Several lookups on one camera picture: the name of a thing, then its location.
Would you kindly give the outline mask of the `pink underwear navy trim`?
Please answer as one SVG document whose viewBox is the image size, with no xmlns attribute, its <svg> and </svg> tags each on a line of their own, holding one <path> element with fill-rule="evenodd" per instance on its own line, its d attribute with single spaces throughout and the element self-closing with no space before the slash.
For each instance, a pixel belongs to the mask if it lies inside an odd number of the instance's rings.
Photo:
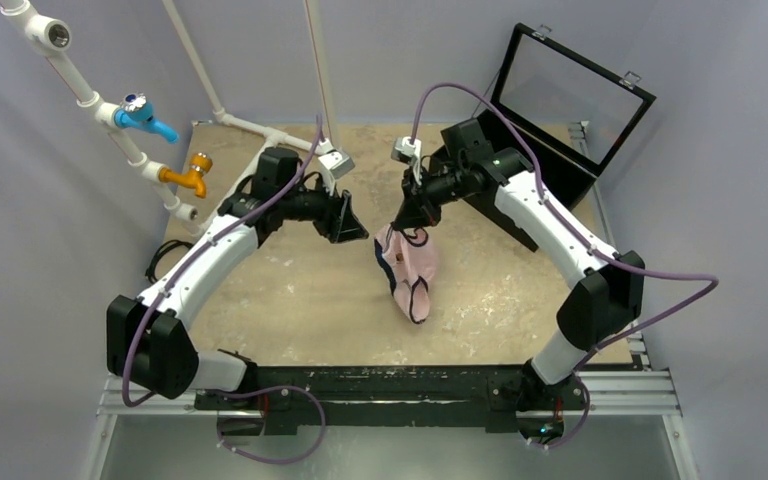
<svg viewBox="0 0 768 480">
<path fill-rule="evenodd" d="M 373 245 L 391 297 L 412 324 L 421 325 L 430 315 L 439 254 L 429 233 L 426 244 L 411 244 L 413 230 L 397 231 L 385 225 L 374 236 Z"/>
</svg>

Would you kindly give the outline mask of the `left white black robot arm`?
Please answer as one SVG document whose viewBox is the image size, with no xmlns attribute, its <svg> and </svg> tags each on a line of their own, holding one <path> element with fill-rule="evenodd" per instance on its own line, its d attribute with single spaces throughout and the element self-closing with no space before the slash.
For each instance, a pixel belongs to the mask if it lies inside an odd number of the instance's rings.
<svg viewBox="0 0 768 480">
<path fill-rule="evenodd" d="M 219 391 L 232 408 L 252 405 L 258 395 L 256 363 L 231 351 L 200 352 L 189 330 L 226 277 L 284 222 L 309 222 L 332 244 L 367 238 L 350 192 L 336 187 L 353 167 L 340 150 L 301 159 L 288 148 L 264 149 L 253 173 L 221 202 L 189 251 L 137 297 L 119 295 L 109 304 L 109 373 L 167 399 Z"/>
</svg>

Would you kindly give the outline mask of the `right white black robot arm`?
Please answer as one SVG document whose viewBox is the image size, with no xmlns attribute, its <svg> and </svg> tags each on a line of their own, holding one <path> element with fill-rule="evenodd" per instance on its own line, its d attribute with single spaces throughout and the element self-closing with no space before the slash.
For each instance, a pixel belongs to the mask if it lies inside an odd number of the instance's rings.
<svg viewBox="0 0 768 480">
<path fill-rule="evenodd" d="M 632 270 L 644 262 L 633 251 L 618 253 L 556 204 L 535 162 L 515 147 L 493 147 L 478 121 L 448 127 L 441 136 L 445 155 L 433 172 L 422 166 L 420 140 L 395 140 L 391 157 L 407 166 L 395 226 L 432 227 L 440 222 L 443 205 L 489 196 L 495 209 L 548 255 L 570 292 L 556 314 L 555 332 L 524 365 L 521 381 L 524 399 L 544 407 L 589 352 L 639 317 L 644 280 Z"/>
</svg>

